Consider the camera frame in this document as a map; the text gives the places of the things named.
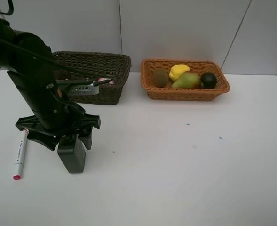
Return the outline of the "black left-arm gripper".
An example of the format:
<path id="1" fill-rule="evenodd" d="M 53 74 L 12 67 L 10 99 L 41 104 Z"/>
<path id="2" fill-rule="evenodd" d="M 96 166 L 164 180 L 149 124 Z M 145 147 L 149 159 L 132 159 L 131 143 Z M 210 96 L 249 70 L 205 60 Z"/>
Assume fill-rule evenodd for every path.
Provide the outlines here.
<path id="1" fill-rule="evenodd" d="M 58 94 L 55 80 L 39 86 L 18 73 L 7 71 L 16 88 L 34 113 L 19 118 L 16 127 L 28 129 L 27 139 L 54 151 L 58 144 L 55 136 L 78 134 L 87 150 L 92 146 L 92 128 L 99 129 L 100 117 L 85 113 L 84 108 Z"/>

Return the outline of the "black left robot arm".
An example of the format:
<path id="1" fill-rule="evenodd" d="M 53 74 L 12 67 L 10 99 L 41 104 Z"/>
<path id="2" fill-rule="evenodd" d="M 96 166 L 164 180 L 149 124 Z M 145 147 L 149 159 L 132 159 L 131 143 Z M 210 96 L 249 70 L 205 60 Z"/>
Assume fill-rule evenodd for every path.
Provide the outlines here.
<path id="1" fill-rule="evenodd" d="M 0 19 L 0 68 L 5 68 L 33 112 L 18 119 L 16 127 L 28 130 L 28 138 L 54 150 L 58 143 L 79 139 L 86 149 L 92 146 L 92 129 L 100 128 L 99 116 L 68 98 L 75 86 L 93 87 L 92 81 L 57 81 L 52 52 L 38 36 L 13 30 Z"/>

